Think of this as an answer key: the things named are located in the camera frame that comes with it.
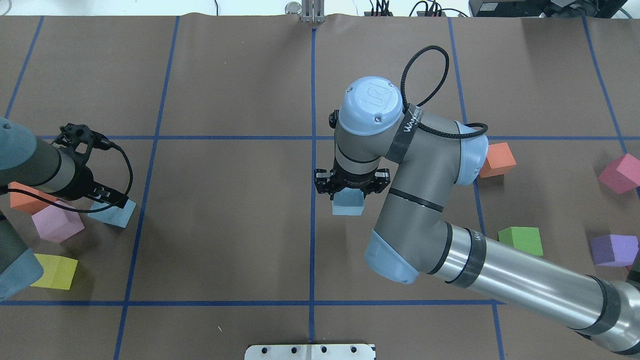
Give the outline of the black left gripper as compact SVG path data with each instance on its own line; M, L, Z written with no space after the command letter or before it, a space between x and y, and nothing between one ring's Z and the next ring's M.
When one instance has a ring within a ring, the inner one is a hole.
M113 187L97 182L93 171L87 166L91 150L80 153L75 150L60 150L63 160L71 161L71 179L60 189L60 198L75 201L81 198L91 199L102 204L102 209L124 208L128 202L128 190L123 193Z

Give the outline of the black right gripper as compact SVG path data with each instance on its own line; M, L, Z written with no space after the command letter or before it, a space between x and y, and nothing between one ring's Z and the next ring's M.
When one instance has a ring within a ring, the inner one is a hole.
M318 194L329 196L334 200L334 194L342 189L360 189L365 196L368 194L381 194L391 183L391 174L388 168L378 168L366 174L354 174L335 168L327 171L322 168L314 170L314 185Z

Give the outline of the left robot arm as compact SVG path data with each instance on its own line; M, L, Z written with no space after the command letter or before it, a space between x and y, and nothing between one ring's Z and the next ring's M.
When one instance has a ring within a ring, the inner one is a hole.
M27 127L2 118L1 194L12 192L9 184L17 182L57 199L88 198L102 203L97 212L124 209L130 191L122 193L96 182L87 167L95 149L124 153L121 146L84 124L61 126L60 134L47 143ZM6 301L39 280L44 269L5 215L1 216L0 227L0 296Z

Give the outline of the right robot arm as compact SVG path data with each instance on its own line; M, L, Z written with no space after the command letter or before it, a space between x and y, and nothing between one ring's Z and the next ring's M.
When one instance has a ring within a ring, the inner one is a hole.
M330 171L316 171L318 193L388 191L365 252L373 271L402 284L432 275L639 357L637 287L578 274L443 220L452 188L470 185L486 160L485 124L405 104L402 91L378 76L352 82L329 123L334 162Z

